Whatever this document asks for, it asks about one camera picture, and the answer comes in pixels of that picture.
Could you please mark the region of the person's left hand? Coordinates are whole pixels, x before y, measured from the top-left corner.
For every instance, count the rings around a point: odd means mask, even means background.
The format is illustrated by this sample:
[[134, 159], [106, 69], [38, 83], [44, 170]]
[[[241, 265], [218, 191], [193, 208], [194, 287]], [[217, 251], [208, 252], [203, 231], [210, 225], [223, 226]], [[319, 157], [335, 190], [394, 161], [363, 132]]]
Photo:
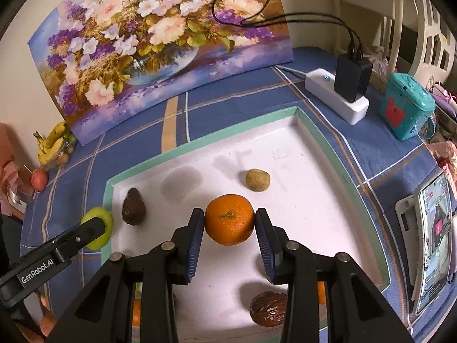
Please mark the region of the person's left hand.
[[36, 291], [36, 294], [39, 297], [40, 307], [42, 308], [43, 312], [43, 318], [39, 323], [39, 327], [43, 335], [48, 337], [52, 329], [55, 327], [57, 319], [50, 311], [46, 297], [39, 291]]

